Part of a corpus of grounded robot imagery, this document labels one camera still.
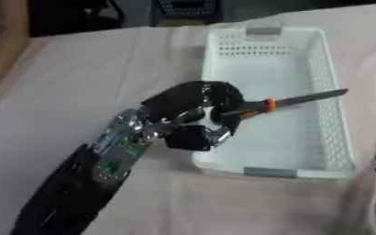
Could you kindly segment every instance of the table surface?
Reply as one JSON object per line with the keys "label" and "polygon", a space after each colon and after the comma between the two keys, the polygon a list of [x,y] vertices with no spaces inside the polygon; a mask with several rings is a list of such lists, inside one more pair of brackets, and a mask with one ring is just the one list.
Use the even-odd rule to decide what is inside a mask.
{"label": "table surface", "polygon": [[[227,179],[157,143],[85,234],[359,234],[376,152],[376,6],[290,13],[233,26],[326,32],[356,154],[335,182]],[[202,70],[208,27],[130,28],[34,39],[0,89],[0,234],[41,182],[117,112]]]}

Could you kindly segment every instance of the white table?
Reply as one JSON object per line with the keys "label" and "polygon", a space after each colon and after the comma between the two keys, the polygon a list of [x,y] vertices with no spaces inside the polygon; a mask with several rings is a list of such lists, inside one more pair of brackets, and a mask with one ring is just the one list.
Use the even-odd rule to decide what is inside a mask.
{"label": "white table", "polygon": [[[376,6],[291,13],[241,26],[322,28],[341,86],[358,176],[287,183],[198,173],[154,146],[85,234],[359,234],[376,152]],[[200,77],[205,27],[131,28],[35,39],[0,89],[0,234],[57,165],[118,111]]]}

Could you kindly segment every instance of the robotic arm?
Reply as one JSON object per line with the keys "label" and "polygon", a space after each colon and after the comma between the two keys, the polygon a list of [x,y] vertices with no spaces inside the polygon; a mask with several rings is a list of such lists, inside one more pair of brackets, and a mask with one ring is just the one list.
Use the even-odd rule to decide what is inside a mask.
{"label": "robotic arm", "polygon": [[[156,139],[168,147],[209,151],[234,135],[239,116],[221,114],[239,108],[239,90],[223,82],[179,84],[116,115],[90,146],[80,146],[21,210],[11,235],[81,234],[127,180],[132,167]],[[211,130],[189,125],[205,117],[220,125]]]}

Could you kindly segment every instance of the basket handle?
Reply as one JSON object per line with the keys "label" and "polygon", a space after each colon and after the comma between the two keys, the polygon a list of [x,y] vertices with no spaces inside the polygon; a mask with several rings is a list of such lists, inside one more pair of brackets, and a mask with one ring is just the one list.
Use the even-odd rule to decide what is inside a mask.
{"label": "basket handle", "polygon": [[245,36],[248,39],[277,39],[282,34],[282,28],[246,28]]}

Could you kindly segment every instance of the screwdriver handle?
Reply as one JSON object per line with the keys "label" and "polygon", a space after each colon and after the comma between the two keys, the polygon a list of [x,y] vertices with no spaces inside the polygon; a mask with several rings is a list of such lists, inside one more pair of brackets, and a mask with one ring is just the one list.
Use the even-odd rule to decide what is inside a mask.
{"label": "screwdriver handle", "polygon": [[246,102],[240,110],[243,110],[239,115],[241,119],[252,118],[258,114],[269,113],[275,110],[276,103],[274,99],[268,98],[257,102]]}

